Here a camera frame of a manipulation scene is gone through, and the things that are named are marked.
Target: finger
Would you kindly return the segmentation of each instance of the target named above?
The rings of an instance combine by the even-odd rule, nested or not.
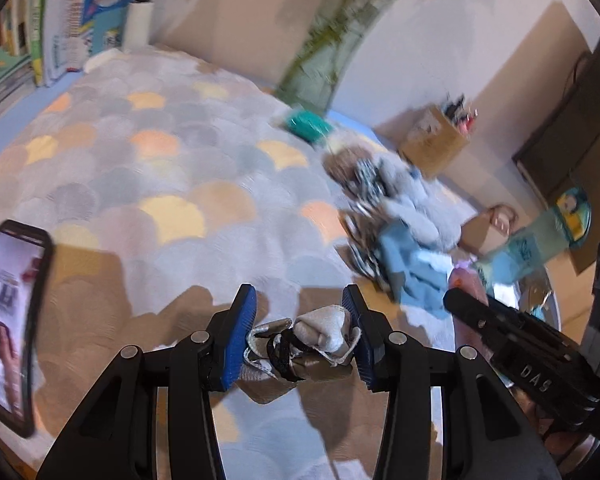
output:
[[[583,434],[572,433],[570,431],[561,431],[560,433],[552,433],[544,441],[544,446],[549,453],[554,455],[562,455],[566,453],[577,441],[583,439]]]
[[[3,326],[0,327],[0,350],[3,352],[4,358],[13,358],[13,350],[11,349],[11,341],[7,334],[7,329]]]

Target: rug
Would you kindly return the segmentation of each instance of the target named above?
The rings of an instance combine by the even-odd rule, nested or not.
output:
[[[36,434],[23,440],[0,424],[32,470],[123,346],[150,351],[203,329],[241,283],[258,291],[258,322],[339,303],[359,283],[395,328],[453,349],[450,319],[399,308],[347,267],[346,197],[320,151],[276,126],[286,112],[240,76],[149,49],[81,78],[2,153],[0,222],[43,228],[57,246],[37,327]],[[226,477],[370,478],[386,400],[356,374],[300,384],[266,406],[236,388],[213,396]]]

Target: wall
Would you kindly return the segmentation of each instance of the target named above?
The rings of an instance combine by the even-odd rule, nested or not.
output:
[[[320,1],[157,0],[154,41],[275,83]],[[587,0],[397,0],[352,60],[333,107],[398,139],[423,107],[464,93],[480,120],[445,176],[483,205],[512,203],[527,222],[542,205],[510,157],[599,36]],[[590,305],[589,274],[576,277],[567,257],[550,273],[563,319],[576,319]]]
[[[321,0],[155,0],[153,42],[270,84],[299,50]]]

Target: blue cloth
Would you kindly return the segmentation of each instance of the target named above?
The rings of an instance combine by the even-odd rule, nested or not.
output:
[[[419,260],[420,249],[408,225],[400,219],[387,224],[378,235],[378,259],[391,286],[393,300],[444,313],[446,274]]]

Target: metal pivot bolt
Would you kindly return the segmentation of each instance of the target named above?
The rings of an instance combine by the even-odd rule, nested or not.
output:
[[[206,330],[198,330],[191,334],[191,340],[194,343],[205,343],[209,339],[209,332]]]
[[[133,346],[133,345],[125,346],[120,351],[120,355],[122,356],[123,359],[131,359],[132,357],[135,357],[136,354],[138,354],[138,347]]]
[[[407,342],[407,336],[402,332],[391,332],[389,334],[389,341],[394,345],[404,345]]]
[[[463,346],[460,355],[465,359],[473,360],[478,357],[478,351],[472,346]]]

